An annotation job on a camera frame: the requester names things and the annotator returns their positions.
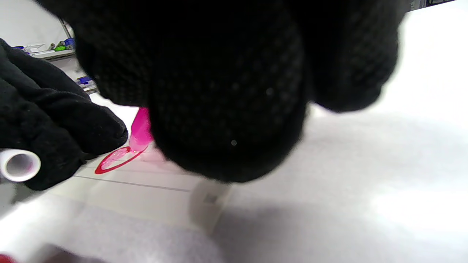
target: white cylinder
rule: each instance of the white cylinder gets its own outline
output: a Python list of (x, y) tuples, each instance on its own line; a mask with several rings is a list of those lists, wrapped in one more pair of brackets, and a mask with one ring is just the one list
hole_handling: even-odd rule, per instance
[(30, 151), (17, 149), (0, 150), (0, 174), (12, 182), (24, 182), (36, 176), (41, 168), (41, 159)]

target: gloved hand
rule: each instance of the gloved hand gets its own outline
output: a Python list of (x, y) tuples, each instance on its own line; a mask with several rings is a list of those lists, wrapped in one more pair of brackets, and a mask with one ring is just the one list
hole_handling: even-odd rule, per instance
[(0, 39), (0, 148), (41, 159), (25, 185), (44, 190), (71, 177), (88, 158), (127, 141), (125, 124), (52, 64)]
[(373, 103), (407, 10), (406, 0), (37, 1), (73, 27), (104, 97), (148, 107), (169, 159), (224, 182), (280, 164), (309, 102)]

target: white table surface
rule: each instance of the white table surface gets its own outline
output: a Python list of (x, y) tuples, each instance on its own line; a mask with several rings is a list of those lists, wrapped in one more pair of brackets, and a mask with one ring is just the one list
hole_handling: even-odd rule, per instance
[(210, 237), (53, 195), (22, 202), (25, 189), (2, 185), (0, 251), (22, 263), (42, 263), (44, 245), (73, 262), (466, 263), (467, 25), (468, 0), (408, 14), (380, 102), (317, 110), (278, 170), (234, 187)]

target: pink plastic tube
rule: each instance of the pink plastic tube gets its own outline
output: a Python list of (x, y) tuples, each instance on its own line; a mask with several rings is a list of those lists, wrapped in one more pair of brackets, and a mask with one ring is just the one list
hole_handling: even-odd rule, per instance
[(141, 152), (153, 141), (150, 132), (149, 112), (147, 108), (140, 108), (132, 123), (129, 146), (133, 152)]

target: red ring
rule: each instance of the red ring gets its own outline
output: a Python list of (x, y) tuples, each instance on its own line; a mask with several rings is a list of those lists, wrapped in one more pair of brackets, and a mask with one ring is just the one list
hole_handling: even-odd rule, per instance
[(145, 148), (143, 151), (137, 153), (135, 156), (131, 157), (130, 159), (126, 160), (125, 162), (123, 162), (123, 163), (121, 163), (121, 164), (119, 164), (119, 165), (112, 166), (111, 168), (103, 169), (103, 168), (102, 168), (102, 163), (104, 163), (113, 153), (115, 153), (116, 151), (121, 150), (121, 149), (126, 149), (127, 152), (126, 152), (125, 154), (127, 154), (127, 153), (129, 153), (129, 152), (132, 151), (132, 150), (130, 149), (129, 146), (126, 146), (126, 147), (122, 147), (122, 148), (120, 148), (120, 149), (117, 149), (117, 150), (111, 152), (109, 155), (106, 156), (106, 158), (104, 158), (104, 159), (101, 161), (101, 163), (97, 166), (96, 171), (94, 171), (94, 173), (97, 174), (97, 175), (102, 175), (102, 174), (105, 174), (105, 173), (110, 172), (110, 171), (112, 171), (112, 170), (115, 170), (115, 169), (117, 169), (117, 168), (119, 168), (119, 167), (122, 167), (122, 166), (124, 166), (125, 164), (129, 163), (130, 161), (132, 161), (133, 159), (137, 158), (140, 154), (142, 154), (142, 153), (146, 150), (146, 148)]

